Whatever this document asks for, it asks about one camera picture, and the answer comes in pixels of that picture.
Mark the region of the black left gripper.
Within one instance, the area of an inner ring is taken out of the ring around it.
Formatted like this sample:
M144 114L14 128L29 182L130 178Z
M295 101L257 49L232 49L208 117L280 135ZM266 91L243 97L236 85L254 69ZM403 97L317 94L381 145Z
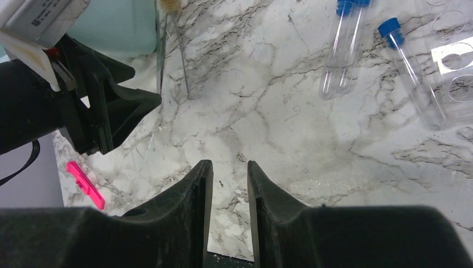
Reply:
M134 77L131 66L68 35L50 50L16 39L5 48L15 58L1 63L2 154L58 130L78 153L105 155L161 104L158 93L119 85Z

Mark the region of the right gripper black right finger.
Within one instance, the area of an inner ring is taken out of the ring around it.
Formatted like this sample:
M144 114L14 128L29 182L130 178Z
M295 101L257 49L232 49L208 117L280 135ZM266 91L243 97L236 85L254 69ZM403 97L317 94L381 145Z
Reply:
M255 162L247 171L256 267L471 267L451 223L426 206L309 207Z

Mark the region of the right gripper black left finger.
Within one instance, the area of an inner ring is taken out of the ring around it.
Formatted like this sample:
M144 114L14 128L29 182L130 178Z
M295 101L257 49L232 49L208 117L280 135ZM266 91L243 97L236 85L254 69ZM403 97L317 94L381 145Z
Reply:
M203 267L213 165L122 216L90 207L1 210L2 267Z

